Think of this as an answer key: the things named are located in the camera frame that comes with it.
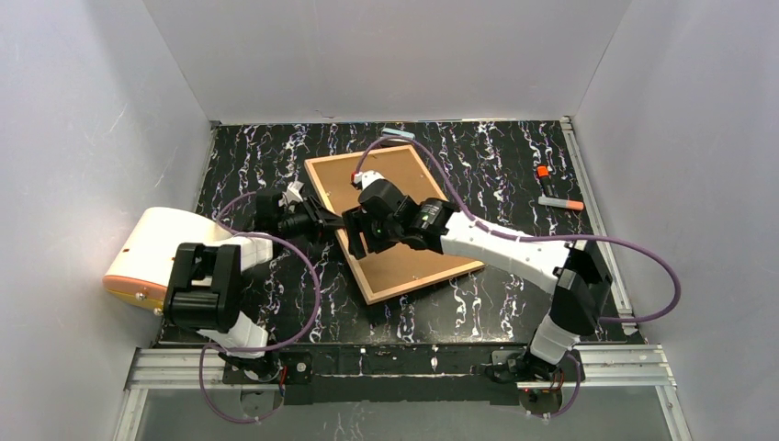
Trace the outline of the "brown cardboard backing board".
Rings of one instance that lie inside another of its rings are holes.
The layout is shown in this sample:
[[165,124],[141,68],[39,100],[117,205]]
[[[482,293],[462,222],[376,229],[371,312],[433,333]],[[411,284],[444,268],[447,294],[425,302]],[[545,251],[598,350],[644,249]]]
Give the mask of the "brown cardboard backing board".
[[[361,152],[345,153],[304,161],[305,170],[323,206],[337,215],[357,205],[358,192],[350,185],[350,177],[361,156]],[[411,145],[373,150],[360,169],[381,173],[417,202],[445,196]],[[415,251],[400,243],[380,254],[356,259],[348,253],[345,230],[337,231],[335,237],[368,304],[485,267],[479,261],[431,251]]]

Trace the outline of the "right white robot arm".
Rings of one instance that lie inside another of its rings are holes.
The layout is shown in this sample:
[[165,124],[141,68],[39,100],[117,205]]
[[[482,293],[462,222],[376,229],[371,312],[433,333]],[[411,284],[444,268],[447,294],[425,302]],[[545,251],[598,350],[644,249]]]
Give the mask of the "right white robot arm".
[[533,238],[482,220],[440,198],[415,202],[383,175],[356,172],[356,207],[342,214],[348,252],[356,259],[379,254],[398,243],[476,260],[542,288],[552,306],[536,328],[525,353],[527,365],[557,365],[593,334],[612,276],[593,241]]

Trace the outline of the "black marker orange cap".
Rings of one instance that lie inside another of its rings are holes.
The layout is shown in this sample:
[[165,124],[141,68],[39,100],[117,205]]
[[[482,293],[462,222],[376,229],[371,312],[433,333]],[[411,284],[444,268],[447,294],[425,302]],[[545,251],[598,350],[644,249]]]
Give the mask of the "black marker orange cap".
[[545,165],[539,165],[536,168],[536,175],[542,187],[544,196],[549,198],[554,197],[554,186],[548,168]]

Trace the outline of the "teal white stapler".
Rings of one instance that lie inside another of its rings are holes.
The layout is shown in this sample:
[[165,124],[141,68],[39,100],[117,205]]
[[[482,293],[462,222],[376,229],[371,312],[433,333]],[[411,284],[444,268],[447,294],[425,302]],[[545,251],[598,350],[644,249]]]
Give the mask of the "teal white stapler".
[[393,129],[389,127],[385,127],[381,130],[381,136],[393,140],[399,140],[399,139],[414,140],[415,139],[414,133],[405,130]]

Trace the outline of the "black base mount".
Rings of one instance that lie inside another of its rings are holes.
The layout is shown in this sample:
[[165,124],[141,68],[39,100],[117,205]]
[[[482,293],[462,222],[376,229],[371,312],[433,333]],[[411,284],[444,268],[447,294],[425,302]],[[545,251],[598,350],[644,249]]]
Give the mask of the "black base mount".
[[240,358],[219,354],[225,362],[225,384],[308,385],[312,381],[314,355],[308,350],[282,349],[258,358]]
[[497,384],[514,384],[525,412],[546,420],[572,407],[585,380],[581,353],[576,349],[557,364],[533,356],[526,348],[492,351],[483,375]]

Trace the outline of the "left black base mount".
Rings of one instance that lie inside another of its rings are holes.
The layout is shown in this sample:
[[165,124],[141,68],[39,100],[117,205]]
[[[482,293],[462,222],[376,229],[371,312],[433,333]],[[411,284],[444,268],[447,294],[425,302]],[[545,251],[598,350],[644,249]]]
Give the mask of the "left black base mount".
[[312,381],[314,355],[308,350],[282,349],[258,358],[240,358],[219,354],[225,362],[225,384],[308,385]]

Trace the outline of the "aluminium rail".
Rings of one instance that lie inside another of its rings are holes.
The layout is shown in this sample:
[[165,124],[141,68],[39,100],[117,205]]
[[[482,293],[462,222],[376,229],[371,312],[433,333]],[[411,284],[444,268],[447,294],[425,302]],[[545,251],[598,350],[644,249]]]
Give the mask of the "aluminium rail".
[[[671,387],[676,379],[659,345],[586,345],[576,357],[585,387]],[[374,355],[365,347],[344,356],[326,356],[311,362],[313,377],[322,379],[466,379],[477,366],[456,367],[454,353],[439,347],[424,355],[413,349],[409,356]],[[215,354],[202,356],[198,349],[141,349],[134,356],[125,383],[126,390],[207,389],[266,390],[269,383],[248,378],[226,381],[232,371]]]

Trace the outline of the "white cylindrical orange-based device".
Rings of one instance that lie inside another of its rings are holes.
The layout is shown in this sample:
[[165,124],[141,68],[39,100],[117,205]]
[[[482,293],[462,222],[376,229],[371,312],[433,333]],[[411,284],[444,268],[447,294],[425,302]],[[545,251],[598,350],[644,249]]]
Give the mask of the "white cylindrical orange-based device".
[[160,309],[179,244],[210,243],[230,236],[215,221],[196,213],[149,208],[102,277],[103,287],[131,305]]

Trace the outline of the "grey marker salmon cap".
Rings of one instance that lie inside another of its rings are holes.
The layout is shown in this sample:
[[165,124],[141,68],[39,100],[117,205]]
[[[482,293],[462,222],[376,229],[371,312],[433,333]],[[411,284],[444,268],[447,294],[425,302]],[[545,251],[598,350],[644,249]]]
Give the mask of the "grey marker salmon cap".
[[570,199],[540,196],[537,199],[537,202],[539,205],[551,207],[551,208],[557,208],[557,209],[566,209],[566,210],[573,210],[573,211],[583,211],[585,209],[583,202],[570,200]]

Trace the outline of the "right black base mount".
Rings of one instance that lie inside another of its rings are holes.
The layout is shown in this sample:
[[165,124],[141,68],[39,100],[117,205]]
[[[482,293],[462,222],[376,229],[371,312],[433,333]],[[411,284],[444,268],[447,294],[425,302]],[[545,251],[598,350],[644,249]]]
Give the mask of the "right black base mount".
[[526,348],[492,351],[483,375],[497,384],[514,384],[525,412],[546,420],[572,407],[585,380],[581,353],[576,349],[557,364],[533,356]]

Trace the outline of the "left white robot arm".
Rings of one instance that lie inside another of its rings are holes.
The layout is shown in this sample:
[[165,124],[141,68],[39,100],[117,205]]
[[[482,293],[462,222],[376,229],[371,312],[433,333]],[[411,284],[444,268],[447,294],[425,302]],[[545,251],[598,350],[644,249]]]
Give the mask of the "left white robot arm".
[[164,297],[162,314],[171,324],[210,339],[227,356],[257,359],[267,349],[290,345],[308,331],[301,331],[273,344],[268,331],[242,310],[244,273],[271,263],[286,248],[301,258],[310,270],[314,291],[321,280],[309,258],[293,244],[297,238],[311,242],[344,227],[343,219],[315,197],[300,193],[296,181],[286,189],[265,189],[240,195],[216,216],[224,216],[239,203],[254,204],[253,225],[248,230],[230,227],[228,236],[209,243],[180,243],[177,247]]

